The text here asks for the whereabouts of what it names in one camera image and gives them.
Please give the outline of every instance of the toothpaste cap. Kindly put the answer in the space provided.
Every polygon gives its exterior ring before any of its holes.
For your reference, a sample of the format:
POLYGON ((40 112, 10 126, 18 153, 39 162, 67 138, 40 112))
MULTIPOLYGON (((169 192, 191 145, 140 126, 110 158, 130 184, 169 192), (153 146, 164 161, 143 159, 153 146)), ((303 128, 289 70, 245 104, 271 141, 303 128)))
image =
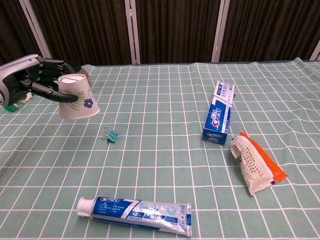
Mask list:
POLYGON ((90 217, 94 202, 95 202, 94 199, 87 200, 87 199, 84 199, 84 197, 81 197, 76 207, 76 213, 78 214, 78 216, 90 217))

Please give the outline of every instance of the green tablecloth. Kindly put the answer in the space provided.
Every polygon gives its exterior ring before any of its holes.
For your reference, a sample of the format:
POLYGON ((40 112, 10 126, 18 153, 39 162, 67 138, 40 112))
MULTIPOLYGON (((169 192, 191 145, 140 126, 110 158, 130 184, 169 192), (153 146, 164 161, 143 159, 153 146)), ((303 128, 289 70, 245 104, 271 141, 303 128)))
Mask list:
POLYGON ((83 68, 94 117, 38 96, 0 109, 0 238, 181 238, 77 216, 80 197, 109 196, 191 203, 193 239, 320 239, 319 62, 83 68), (217 80, 236 85, 225 146, 201 140, 217 80), (230 152, 242 130, 288 174, 255 196, 230 152))

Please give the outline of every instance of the green binder clip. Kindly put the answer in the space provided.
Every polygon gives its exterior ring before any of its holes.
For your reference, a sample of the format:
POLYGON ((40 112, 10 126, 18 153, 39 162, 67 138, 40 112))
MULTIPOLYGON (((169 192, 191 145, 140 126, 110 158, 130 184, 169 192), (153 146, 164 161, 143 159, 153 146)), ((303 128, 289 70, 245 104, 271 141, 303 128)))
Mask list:
POLYGON ((117 140, 118 133, 115 130, 109 130, 107 127, 103 129, 104 133, 107 135, 103 135, 101 140, 107 140, 108 143, 115 143, 117 140))

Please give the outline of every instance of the robotic hand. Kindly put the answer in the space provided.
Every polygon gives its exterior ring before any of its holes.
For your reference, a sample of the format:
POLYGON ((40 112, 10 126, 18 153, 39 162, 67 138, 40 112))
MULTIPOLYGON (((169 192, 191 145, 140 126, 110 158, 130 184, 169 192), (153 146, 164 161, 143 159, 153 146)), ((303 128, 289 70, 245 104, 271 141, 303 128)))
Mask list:
POLYGON ((76 71, 63 60, 44 59, 37 54, 27 55, 0 66, 0 105, 18 102, 28 92, 43 98, 74 103, 78 97, 58 92, 58 77, 76 71))

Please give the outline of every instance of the white toothpaste tube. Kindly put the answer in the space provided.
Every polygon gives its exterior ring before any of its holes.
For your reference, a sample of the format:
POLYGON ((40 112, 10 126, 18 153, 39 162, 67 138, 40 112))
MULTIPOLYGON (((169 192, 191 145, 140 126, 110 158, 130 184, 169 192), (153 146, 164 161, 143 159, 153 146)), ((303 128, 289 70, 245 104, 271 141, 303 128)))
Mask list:
POLYGON ((192 236, 191 204, 131 200, 112 197, 80 198, 76 212, 108 223, 192 236))

